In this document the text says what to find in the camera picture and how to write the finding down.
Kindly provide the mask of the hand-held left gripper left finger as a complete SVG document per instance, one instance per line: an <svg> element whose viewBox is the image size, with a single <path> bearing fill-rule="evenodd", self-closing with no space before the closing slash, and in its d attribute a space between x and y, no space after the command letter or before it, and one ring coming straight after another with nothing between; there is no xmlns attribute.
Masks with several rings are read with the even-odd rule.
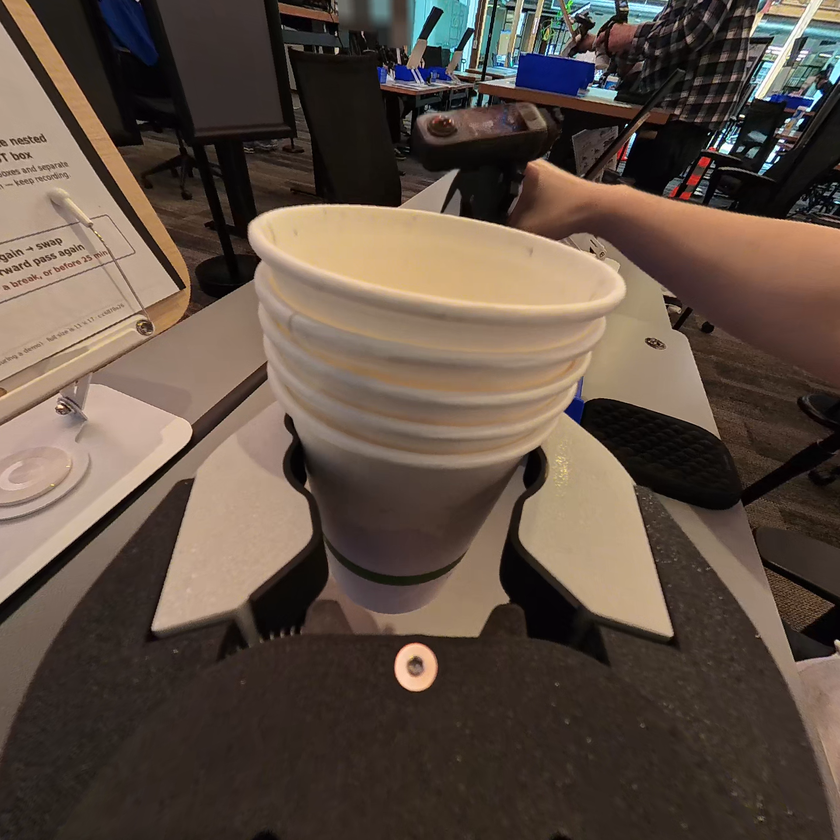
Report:
<svg viewBox="0 0 840 840"><path fill-rule="evenodd" d="M329 578L291 421L250 421L196 472L153 635L232 622L244 640L303 625Z"/></svg>

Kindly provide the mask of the instruction sheet on wooden stand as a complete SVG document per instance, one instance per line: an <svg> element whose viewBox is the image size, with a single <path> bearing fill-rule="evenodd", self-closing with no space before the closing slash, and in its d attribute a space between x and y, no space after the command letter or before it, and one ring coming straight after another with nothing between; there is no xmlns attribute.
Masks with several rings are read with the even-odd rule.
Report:
<svg viewBox="0 0 840 840"><path fill-rule="evenodd" d="M27 2L2 2L2 423L171 327L182 257Z"/></svg>

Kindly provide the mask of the black wrist rest pad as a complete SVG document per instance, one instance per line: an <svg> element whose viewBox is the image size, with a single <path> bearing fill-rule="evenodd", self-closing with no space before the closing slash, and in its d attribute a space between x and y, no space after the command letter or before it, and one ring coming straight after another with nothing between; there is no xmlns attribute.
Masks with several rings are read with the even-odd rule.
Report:
<svg viewBox="0 0 840 840"><path fill-rule="evenodd" d="M742 483L728 447L702 427L606 398L584 404L581 426L639 486L714 511L740 502Z"/></svg>

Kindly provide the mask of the black display board stand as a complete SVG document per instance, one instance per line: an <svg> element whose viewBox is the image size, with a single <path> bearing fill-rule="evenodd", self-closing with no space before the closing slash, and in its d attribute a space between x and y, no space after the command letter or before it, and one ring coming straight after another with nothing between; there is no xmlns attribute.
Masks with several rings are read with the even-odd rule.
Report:
<svg viewBox="0 0 840 840"><path fill-rule="evenodd" d="M257 216L244 142L297 136L278 3L142 6L223 251L196 266L196 280L221 298L252 281L259 263L230 237L246 238Z"/></svg>
<svg viewBox="0 0 840 840"><path fill-rule="evenodd" d="M96 1L29 1L70 74L118 147L143 143L133 97Z"/></svg>

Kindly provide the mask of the person's right hand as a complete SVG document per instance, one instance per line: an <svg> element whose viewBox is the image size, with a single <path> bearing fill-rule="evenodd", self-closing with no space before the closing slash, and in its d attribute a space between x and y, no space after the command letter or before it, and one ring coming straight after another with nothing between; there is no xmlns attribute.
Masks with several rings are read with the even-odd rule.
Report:
<svg viewBox="0 0 840 840"><path fill-rule="evenodd" d="M545 160L528 163L507 225L559 240L574 234L603 234L625 188L585 181Z"/></svg>

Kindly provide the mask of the brown wooden table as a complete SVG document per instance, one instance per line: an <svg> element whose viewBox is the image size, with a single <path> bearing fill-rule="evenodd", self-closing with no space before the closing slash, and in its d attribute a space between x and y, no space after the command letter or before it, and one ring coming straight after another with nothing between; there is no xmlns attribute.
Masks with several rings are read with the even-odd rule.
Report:
<svg viewBox="0 0 840 840"><path fill-rule="evenodd" d="M641 105L616 101L614 91L590 89L580 96L518 87L512 80L485 80L478 93L501 101L530 102L547 109L560 109L563 127L571 133L580 130L625 127L635 120Z"/></svg>

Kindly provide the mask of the person's right forearm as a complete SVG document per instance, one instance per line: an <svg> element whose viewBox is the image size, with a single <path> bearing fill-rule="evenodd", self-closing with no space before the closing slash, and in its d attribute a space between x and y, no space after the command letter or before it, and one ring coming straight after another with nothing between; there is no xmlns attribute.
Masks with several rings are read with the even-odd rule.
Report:
<svg viewBox="0 0 840 840"><path fill-rule="evenodd" d="M839 383L839 233L594 185L592 224L725 332Z"/></svg>

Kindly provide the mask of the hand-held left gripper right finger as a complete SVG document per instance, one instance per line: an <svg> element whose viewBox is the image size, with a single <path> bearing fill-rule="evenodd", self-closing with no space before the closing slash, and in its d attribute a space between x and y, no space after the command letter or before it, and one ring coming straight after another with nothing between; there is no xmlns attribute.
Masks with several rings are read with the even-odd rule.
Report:
<svg viewBox="0 0 840 840"><path fill-rule="evenodd" d="M511 546L599 624L668 644L675 636L634 480L594 436L559 419L533 453Z"/></svg>

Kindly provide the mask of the printed instruction sign board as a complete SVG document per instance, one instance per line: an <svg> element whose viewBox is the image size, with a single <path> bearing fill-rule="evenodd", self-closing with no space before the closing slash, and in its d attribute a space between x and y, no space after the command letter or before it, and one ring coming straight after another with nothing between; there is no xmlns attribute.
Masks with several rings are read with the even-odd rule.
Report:
<svg viewBox="0 0 840 840"><path fill-rule="evenodd" d="M8 13L1 33L2 381L183 289Z"/></svg>

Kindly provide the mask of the dark tilted sign board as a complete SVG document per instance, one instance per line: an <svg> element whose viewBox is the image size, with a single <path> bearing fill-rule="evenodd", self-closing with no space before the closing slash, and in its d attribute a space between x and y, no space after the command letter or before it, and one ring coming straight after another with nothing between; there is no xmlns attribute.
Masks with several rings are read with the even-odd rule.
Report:
<svg viewBox="0 0 840 840"><path fill-rule="evenodd" d="M648 116L657 108L657 105L666 98L672 89L681 83L685 78L686 72L682 69L676 69L667 78L654 94L645 102L642 108L638 111L636 117L631 121L620 133L613 142L611 142L599 157L589 165L581 175L584 180L592 182L602 175L607 165L616 160L622 147L629 141L635 132L646 122Z"/></svg>

